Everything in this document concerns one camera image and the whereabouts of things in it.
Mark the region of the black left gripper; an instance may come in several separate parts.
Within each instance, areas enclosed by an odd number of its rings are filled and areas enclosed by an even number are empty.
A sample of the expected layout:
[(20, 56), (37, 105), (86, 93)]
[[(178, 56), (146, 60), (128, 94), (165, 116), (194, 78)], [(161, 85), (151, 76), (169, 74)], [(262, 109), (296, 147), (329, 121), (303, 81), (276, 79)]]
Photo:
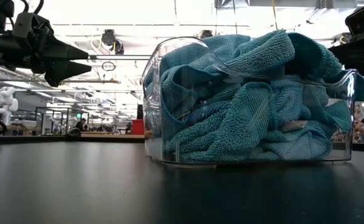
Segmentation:
[(52, 87), (58, 87), (68, 78), (91, 71), (89, 65), (69, 62), (87, 59), (89, 54), (56, 39), (49, 21), (33, 21), (32, 30), (26, 39), (13, 37), (12, 31), (6, 32), (1, 53), (5, 67), (10, 70), (15, 70), (16, 67), (27, 68), (34, 73), (45, 73), (44, 78)]

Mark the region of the dark teal microfiber towel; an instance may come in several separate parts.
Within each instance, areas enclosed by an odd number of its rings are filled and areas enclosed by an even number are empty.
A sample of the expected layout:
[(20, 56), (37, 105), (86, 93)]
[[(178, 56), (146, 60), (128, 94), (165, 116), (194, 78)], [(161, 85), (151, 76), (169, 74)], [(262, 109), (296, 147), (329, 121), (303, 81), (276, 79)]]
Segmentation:
[(341, 84), (347, 72), (330, 50), (314, 40), (277, 30), (254, 41), (266, 43), (270, 67), (283, 77), (270, 83), (276, 103), (324, 107), (329, 98), (364, 101), (364, 79), (357, 75)]

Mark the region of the long ceiling light bar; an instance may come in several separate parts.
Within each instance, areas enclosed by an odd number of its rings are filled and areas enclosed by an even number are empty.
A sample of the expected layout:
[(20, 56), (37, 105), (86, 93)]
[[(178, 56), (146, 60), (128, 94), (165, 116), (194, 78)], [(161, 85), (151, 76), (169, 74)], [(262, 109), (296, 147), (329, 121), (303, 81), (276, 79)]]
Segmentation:
[(149, 60), (150, 55), (89, 55), (90, 60)]

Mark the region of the patterned partition board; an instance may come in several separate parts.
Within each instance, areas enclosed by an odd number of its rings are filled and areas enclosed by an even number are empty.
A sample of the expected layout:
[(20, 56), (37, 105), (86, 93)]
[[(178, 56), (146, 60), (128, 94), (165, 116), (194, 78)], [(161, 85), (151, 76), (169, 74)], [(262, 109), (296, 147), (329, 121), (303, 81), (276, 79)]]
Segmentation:
[(355, 119), (357, 125), (355, 128), (355, 140), (357, 143), (364, 143), (364, 124), (362, 123), (364, 119), (364, 107), (360, 103), (355, 105)]

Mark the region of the red bin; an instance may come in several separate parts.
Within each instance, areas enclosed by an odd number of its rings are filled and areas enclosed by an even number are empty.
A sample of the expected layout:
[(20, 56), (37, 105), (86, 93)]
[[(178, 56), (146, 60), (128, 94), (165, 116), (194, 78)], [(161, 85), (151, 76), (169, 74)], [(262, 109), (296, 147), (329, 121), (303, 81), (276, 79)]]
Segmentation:
[(132, 120), (132, 134), (133, 135), (144, 135), (144, 120), (143, 119)]

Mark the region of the black metal frame station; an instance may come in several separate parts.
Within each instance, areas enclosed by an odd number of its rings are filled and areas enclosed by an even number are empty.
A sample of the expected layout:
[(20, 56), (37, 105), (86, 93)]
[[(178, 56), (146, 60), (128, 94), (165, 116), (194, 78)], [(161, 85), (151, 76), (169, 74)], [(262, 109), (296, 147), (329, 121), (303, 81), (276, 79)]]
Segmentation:
[(66, 135), (78, 122), (90, 123), (90, 113), (71, 107), (36, 107), (35, 120), (38, 135)]

